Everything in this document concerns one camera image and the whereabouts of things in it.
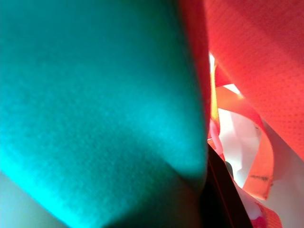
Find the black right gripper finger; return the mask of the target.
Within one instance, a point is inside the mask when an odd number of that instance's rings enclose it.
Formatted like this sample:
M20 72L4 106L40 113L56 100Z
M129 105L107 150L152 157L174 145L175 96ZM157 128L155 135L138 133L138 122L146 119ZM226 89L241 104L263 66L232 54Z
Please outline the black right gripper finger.
M225 162L208 146L207 178L200 197L204 228L251 228L252 224Z

